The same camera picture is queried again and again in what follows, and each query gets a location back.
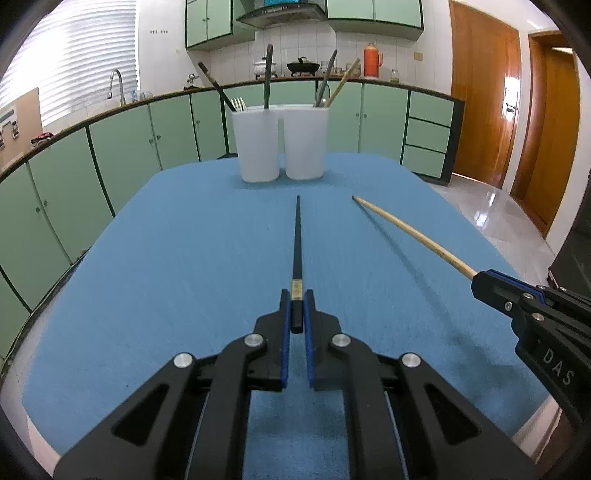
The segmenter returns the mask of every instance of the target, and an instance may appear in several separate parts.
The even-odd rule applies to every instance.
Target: faucet
[[[117,74],[119,77],[119,93],[121,94],[121,106],[125,105],[125,97],[123,96],[123,79],[121,78],[121,72],[119,69],[115,69],[111,72],[111,83],[109,85],[109,94],[107,98],[113,98],[113,76]]]

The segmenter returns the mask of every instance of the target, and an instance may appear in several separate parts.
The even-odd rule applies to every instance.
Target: wooden chopstick
[[[222,97],[222,100],[224,102],[226,102],[226,105],[228,106],[228,108],[232,112],[235,112],[236,111],[236,107],[234,107],[232,105],[232,102],[230,101],[230,99],[228,98],[228,96],[226,95],[226,93],[224,93],[224,91],[223,91],[222,87],[220,87],[219,83],[216,82],[216,79],[213,78],[209,74],[209,71],[208,71],[207,67],[205,66],[205,64],[202,61],[200,61],[199,63],[197,63],[197,65],[199,65],[199,68],[205,74],[205,76],[207,77],[207,79],[209,80],[209,82],[213,85],[213,88],[215,88],[217,90],[217,92],[220,94],[220,96]]]
[[[471,268],[469,265],[465,264],[462,260],[456,257],[451,252],[448,252],[438,243],[435,243],[426,235],[423,235],[418,230],[415,230],[409,224],[404,223],[402,220],[396,218],[391,213],[386,212],[386,210],[382,210],[380,207],[375,206],[373,203],[369,203],[367,200],[363,200],[360,197],[356,197],[353,195],[353,200],[355,200],[360,205],[363,205],[370,209],[371,211],[377,213],[380,217],[385,218],[388,222],[393,223],[401,230],[405,231],[407,234],[412,236],[415,240],[421,242],[425,247],[427,247],[431,252],[437,254],[442,259],[444,259],[447,263],[449,263],[453,268],[458,270],[459,273],[464,275],[468,280],[472,281],[472,279],[478,273],[476,270]]]
[[[345,83],[347,83],[347,80],[351,76],[351,73],[353,73],[353,70],[355,70],[360,63],[361,63],[361,60],[356,59],[353,62],[353,64],[349,67],[349,70],[347,70],[347,72],[343,75],[343,78],[341,78],[341,80],[340,80],[339,84],[337,85],[337,87],[335,88],[335,91],[333,92],[333,94],[330,96],[328,101],[324,104],[325,108],[330,107],[332,102],[335,101],[335,98],[339,94],[341,88],[343,88],[345,86]]]

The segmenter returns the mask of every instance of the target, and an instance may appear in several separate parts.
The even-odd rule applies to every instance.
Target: range hood
[[[324,8],[326,3],[324,0],[291,2],[285,0],[284,3],[275,3],[275,1],[267,0],[268,5],[248,12],[238,18],[238,21],[255,28],[268,28],[297,20],[326,20],[326,10]]]

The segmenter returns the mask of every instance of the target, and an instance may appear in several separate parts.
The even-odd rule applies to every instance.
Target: utensil holder
[[[240,175],[248,183],[279,177],[278,111],[261,106],[233,112]]]
[[[329,109],[290,105],[283,111],[285,174],[293,180],[318,179],[324,174]]]

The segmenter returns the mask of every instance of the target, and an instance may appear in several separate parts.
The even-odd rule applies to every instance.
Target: table
[[[236,159],[155,175],[88,252],[48,312],[23,403],[64,453],[177,352],[219,352],[277,309],[291,284],[301,196],[304,288],[319,310],[374,351],[419,353],[513,434],[547,391],[514,353],[509,319],[356,194],[424,232],[477,270],[515,275],[428,185],[390,159],[328,154],[320,180],[246,184]],[[254,392],[244,478],[342,479],[339,392],[307,386],[304,339],[292,336],[287,389]]]

